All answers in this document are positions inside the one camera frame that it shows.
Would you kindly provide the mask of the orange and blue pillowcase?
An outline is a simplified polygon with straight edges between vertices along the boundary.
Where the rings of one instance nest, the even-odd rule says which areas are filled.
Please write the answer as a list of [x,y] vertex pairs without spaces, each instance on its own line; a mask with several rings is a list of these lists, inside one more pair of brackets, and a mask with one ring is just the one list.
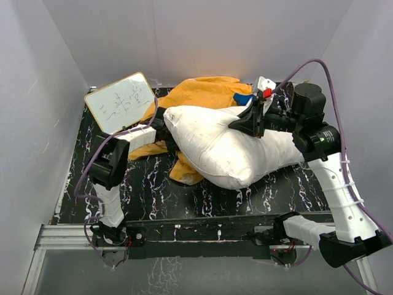
[[[239,79],[227,76],[196,77],[186,79],[167,96],[158,99],[158,106],[170,108],[173,106],[191,105],[204,108],[220,109],[236,106],[234,94],[250,94],[252,87],[243,84]],[[194,185],[203,177],[185,158],[182,152],[177,151],[177,162],[174,164],[169,177],[182,184]]]

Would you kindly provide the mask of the white pillow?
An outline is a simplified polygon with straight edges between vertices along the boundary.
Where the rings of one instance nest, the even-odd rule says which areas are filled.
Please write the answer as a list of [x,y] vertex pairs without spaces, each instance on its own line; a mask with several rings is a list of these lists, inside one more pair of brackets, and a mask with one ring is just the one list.
[[165,125],[191,166],[225,189],[242,189],[304,158],[286,132],[265,131],[254,138],[228,126],[245,108],[209,109],[175,106],[163,115]]

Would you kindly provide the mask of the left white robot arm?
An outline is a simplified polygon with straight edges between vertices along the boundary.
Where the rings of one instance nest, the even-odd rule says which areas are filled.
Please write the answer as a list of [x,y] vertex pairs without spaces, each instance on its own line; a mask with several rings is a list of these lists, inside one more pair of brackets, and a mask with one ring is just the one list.
[[125,134],[110,137],[101,133],[96,139],[99,151],[88,170],[96,196],[99,198],[98,228],[92,231],[111,245],[126,240],[124,214],[120,201],[120,184],[125,177],[128,154],[160,140],[166,133],[163,119],[155,118],[151,124],[139,124]]

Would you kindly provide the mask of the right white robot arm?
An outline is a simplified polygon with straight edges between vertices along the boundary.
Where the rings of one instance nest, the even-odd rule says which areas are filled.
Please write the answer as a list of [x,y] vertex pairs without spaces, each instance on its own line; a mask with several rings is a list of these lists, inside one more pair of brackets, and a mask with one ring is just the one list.
[[273,228],[263,234],[282,244],[301,240],[318,249],[333,268],[391,246],[387,233],[367,216],[356,195],[348,160],[341,153],[340,133],[324,122],[326,98],[321,88],[297,85],[290,107],[281,102],[279,109],[268,105],[273,89],[255,86],[252,92],[250,105],[230,123],[230,129],[257,138],[267,130],[291,133],[295,147],[322,188],[335,224],[328,227],[290,212],[276,217]]

